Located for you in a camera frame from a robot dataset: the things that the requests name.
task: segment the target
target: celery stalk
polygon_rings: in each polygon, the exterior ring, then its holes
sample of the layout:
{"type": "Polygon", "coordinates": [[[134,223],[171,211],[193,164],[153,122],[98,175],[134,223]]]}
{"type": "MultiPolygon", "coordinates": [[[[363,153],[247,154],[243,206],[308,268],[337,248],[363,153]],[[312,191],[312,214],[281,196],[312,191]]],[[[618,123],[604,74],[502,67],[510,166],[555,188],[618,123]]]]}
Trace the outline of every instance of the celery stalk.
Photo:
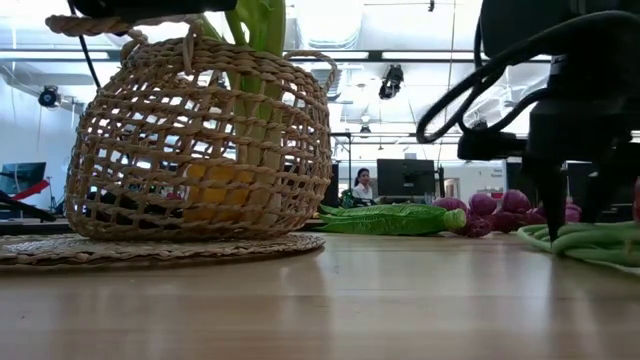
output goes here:
{"type": "MultiPolygon", "coordinates": [[[[225,13],[225,18],[233,35],[236,45],[249,45],[255,51],[269,52],[278,57],[282,56],[284,50],[284,36],[286,25],[286,4],[285,0],[238,0],[236,9],[225,13]],[[245,34],[242,30],[244,24],[249,31],[249,41],[247,43],[245,34]]],[[[205,34],[216,39],[221,36],[215,31],[213,26],[203,16],[205,22],[205,34]]],[[[229,80],[233,86],[241,77],[240,88],[247,93],[257,94],[263,91],[264,95],[269,98],[280,100],[282,90],[275,85],[267,85],[262,89],[261,81],[251,76],[241,76],[239,74],[229,74],[229,80]]],[[[261,104],[258,107],[249,106],[242,101],[237,101],[234,107],[234,114],[237,116],[256,116],[268,122],[280,123],[282,114],[274,112],[272,106],[261,104]]],[[[280,131],[269,131],[265,133],[264,129],[253,128],[250,133],[246,133],[247,127],[243,125],[236,126],[236,134],[250,136],[258,141],[269,141],[280,144],[282,134],[280,131]]],[[[277,170],[280,167],[281,157],[279,154],[265,151],[261,153],[259,149],[250,149],[247,153],[246,164],[256,166],[266,166],[277,170]]],[[[258,175],[256,182],[273,185],[275,178],[270,175],[258,175]]],[[[254,191],[249,200],[251,205],[268,205],[270,207],[279,207],[280,198],[273,196],[269,200],[268,191],[254,191]]],[[[262,219],[262,223],[272,223],[275,217],[262,219]]]]}

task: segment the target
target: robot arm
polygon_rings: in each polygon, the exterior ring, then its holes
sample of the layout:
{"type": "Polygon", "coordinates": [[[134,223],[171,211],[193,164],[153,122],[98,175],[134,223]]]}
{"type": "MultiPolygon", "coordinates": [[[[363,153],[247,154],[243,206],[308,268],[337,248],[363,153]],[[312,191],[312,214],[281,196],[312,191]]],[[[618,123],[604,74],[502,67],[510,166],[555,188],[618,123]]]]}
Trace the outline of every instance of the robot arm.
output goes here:
{"type": "Polygon", "coordinates": [[[206,11],[230,11],[237,0],[69,0],[82,15],[94,19],[119,17],[127,23],[206,11]]]}
{"type": "Polygon", "coordinates": [[[629,160],[640,155],[640,144],[631,142],[631,131],[640,129],[638,13],[640,5],[628,0],[484,0],[474,49],[477,69],[420,119],[418,142],[432,143],[457,124],[463,131],[460,159],[522,157],[523,171],[545,207],[552,240],[564,223],[562,164],[593,162],[598,177],[587,189],[583,221],[594,222],[616,188],[640,175],[640,163],[629,160]],[[480,58],[482,43],[491,59],[486,64],[480,58]],[[473,101],[507,66],[541,54],[553,56],[546,88],[525,97],[491,127],[464,124],[473,101]],[[469,89],[469,97],[443,128],[425,134],[428,123],[469,89]],[[533,103],[526,140],[502,132],[533,103]]]}

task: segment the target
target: ceiling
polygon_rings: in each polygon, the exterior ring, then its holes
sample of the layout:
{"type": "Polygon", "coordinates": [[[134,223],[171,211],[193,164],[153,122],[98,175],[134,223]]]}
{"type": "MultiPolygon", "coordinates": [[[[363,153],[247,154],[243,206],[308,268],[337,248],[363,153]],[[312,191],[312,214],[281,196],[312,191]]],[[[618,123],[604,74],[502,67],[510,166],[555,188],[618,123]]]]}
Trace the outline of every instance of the ceiling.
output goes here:
{"type": "MultiPolygon", "coordinates": [[[[66,0],[5,2],[9,5],[0,14],[0,51],[79,49],[77,39],[53,34],[44,25],[48,15],[68,13],[66,0]]],[[[433,12],[428,11],[428,0],[290,0],[287,4],[288,49],[325,46],[334,50],[432,52],[472,50],[481,1],[436,0],[433,12]]],[[[221,14],[209,14],[209,19],[223,35],[229,34],[221,14]]],[[[163,24],[141,27],[141,30],[155,41],[185,34],[186,25],[163,24]]],[[[126,37],[104,35],[87,39],[93,51],[119,49],[126,41],[126,37]]],[[[399,64],[404,72],[404,84],[391,100],[378,97],[381,77],[390,63],[354,60],[339,64],[342,71],[338,84],[340,96],[331,104],[332,131],[357,132],[364,117],[373,132],[413,132],[416,121],[429,106],[473,71],[473,64],[464,62],[399,64]]],[[[319,63],[299,65],[316,71],[322,67],[319,63]]],[[[36,90],[44,85],[57,85],[63,95],[85,103],[95,94],[95,86],[83,62],[16,62],[0,63],[0,66],[4,66],[5,73],[15,76],[14,81],[36,90]]],[[[95,67],[101,83],[106,83],[118,71],[115,62],[96,62],[95,67]]],[[[527,63],[509,68],[505,76],[476,101],[473,111],[469,112],[469,120],[483,117],[491,122],[502,117],[508,111],[505,101],[517,101],[523,94],[544,85],[548,67],[544,63],[527,63]]],[[[450,115],[460,102],[454,102],[446,113],[450,115]]],[[[443,119],[444,114],[441,114],[429,129],[442,124],[443,119]]],[[[527,128],[525,112],[511,130],[526,133],[527,128]]],[[[371,150],[365,150],[365,146],[361,148],[362,154],[370,156],[371,150]]],[[[427,155],[423,147],[416,147],[416,152],[427,155]]]]}

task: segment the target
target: green vegetable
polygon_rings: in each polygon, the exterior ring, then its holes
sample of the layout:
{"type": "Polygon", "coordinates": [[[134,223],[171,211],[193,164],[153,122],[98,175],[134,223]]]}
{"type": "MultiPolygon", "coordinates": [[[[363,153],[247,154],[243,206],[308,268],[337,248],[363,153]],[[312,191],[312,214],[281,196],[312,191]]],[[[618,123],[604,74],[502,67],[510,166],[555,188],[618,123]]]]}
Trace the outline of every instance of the green vegetable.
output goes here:
{"type": "Polygon", "coordinates": [[[536,249],[555,255],[640,267],[640,225],[635,222],[616,224],[568,224],[560,228],[558,239],[551,244],[546,225],[525,226],[518,236],[536,249]]]}
{"type": "Polygon", "coordinates": [[[387,215],[411,215],[416,217],[432,217],[443,215],[447,210],[437,206],[420,204],[400,204],[400,205],[374,205],[363,206],[351,209],[339,209],[321,205],[322,210],[328,214],[336,216],[359,216],[373,214],[387,215]]]}
{"type": "Polygon", "coordinates": [[[353,209],[323,207],[333,215],[321,215],[327,223],[320,230],[365,235],[425,235],[462,228],[466,222],[464,210],[417,205],[376,205],[353,209]]]}
{"type": "MultiPolygon", "coordinates": [[[[234,43],[238,46],[249,46],[255,51],[271,53],[282,57],[284,51],[284,37],[286,26],[286,4],[285,0],[238,0],[233,11],[225,12],[225,18],[234,43]]],[[[201,15],[205,36],[209,36],[219,41],[227,41],[211,25],[208,19],[201,15]]],[[[239,73],[227,72],[230,87],[234,90],[241,90],[245,93],[264,94],[265,96],[280,101],[283,91],[274,84],[263,86],[262,80],[256,76],[241,75],[239,73]]],[[[240,117],[257,117],[269,123],[281,123],[282,111],[273,108],[272,105],[261,103],[250,103],[236,99],[233,113],[240,117]]],[[[263,127],[246,126],[237,124],[234,129],[236,135],[250,137],[260,142],[268,141],[274,144],[282,143],[282,134],[279,130],[265,131],[263,127]]],[[[239,153],[238,163],[267,167],[278,170],[281,163],[281,155],[272,151],[262,151],[257,148],[250,148],[245,153],[239,153]]],[[[267,185],[275,185],[276,178],[269,174],[258,174],[255,181],[267,185]]],[[[256,207],[280,207],[281,197],[273,195],[264,189],[251,192],[248,204],[256,207]]],[[[242,220],[249,220],[257,216],[255,213],[246,213],[242,220]]],[[[263,215],[261,224],[272,224],[277,217],[263,215]]]]}

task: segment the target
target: ceiling light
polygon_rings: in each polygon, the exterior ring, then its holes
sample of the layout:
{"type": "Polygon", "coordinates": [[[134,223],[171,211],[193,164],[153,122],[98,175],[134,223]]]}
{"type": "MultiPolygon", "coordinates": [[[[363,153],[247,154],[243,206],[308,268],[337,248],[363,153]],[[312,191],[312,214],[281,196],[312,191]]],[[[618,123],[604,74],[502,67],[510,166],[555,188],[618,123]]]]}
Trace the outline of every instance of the ceiling light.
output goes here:
{"type": "MultiPolygon", "coordinates": [[[[366,127],[367,129],[369,128],[368,125],[363,125],[362,127],[363,128],[366,127]]],[[[411,136],[411,134],[409,134],[409,133],[386,133],[386,132],[384,132],[384,133],[372,133],[370,129],[369,129],[368,132],[367,131],[362,131],[362,130],[360,130],[360,132],[361,133],[366,132],[368,136],[373,135],[375,137],[411,137],[411,138],[413,138],[411,136]]]]}
{"type": "MultiPolygon", "coordinates": [[[[109,60],[109,54],[104,51],[89,52],[92,60],[109,60]]],[[[0,60],[84,60],[81,51],[0,51],[0,60]]]]}
{"type": "MultiPolygon", "coordinates": [[[[364,60],[369,57],[369,52],[367,51],[322,51],[322,55],[326,55],[334,60],[364,60]]],[[[300,58],[313,58],[313,57],[312,56],[296,56],[296,59],[300,59],[300,58]]]]}
{"type": "MultiPolygon", "coordinates": [[[[385,51],[382,53],[385,60],[465,60],[473,61],[473,51],[385,51]]],[[[482,54],[483,60],[489,60],[482,54]]],[[[533,61],[551,61],[549,55],[539,55],[531,59],[533,61]]]]}

